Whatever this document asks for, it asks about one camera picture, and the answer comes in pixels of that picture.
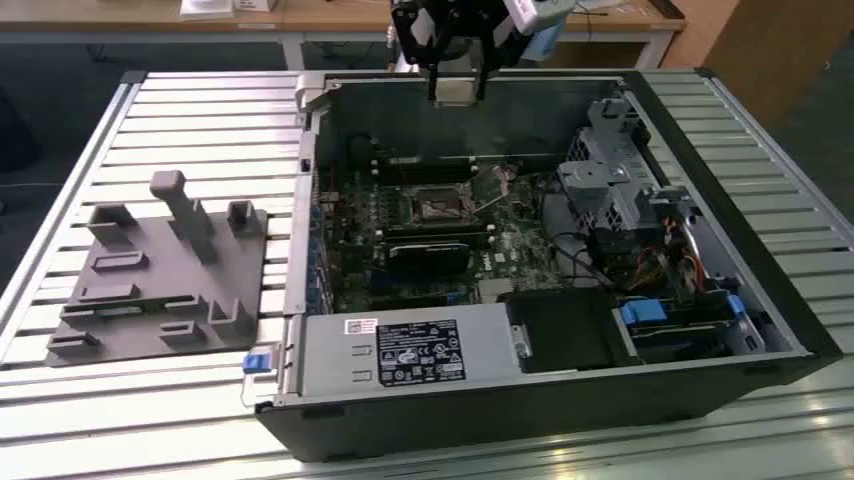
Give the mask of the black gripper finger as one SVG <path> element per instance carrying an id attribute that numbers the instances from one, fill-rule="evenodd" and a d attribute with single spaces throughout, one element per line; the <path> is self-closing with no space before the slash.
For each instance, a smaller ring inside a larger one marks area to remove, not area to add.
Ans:
<path id="1" fill-rule="evenodd" d="M 426 100 L 436 100 L 436 85 L 438 79 L 438 63 L 448 46 L 448 30 L 440 23 L 433 23 L 432 44 L 425 56 L 426 68 Z"/>
<path id="2" fill-rule="evenodd" d="M 495 45 L 492 33 L 488 29 L 484 29 L 479 35 L 480 40 L 480 54 L 479 63 L 476 69 L 476 82 L 475 82 L 475 98 L 483 99 L 485 96 L 485 86 L 488 81 L 489 72 L 493 67 L 493 54 Z"/>

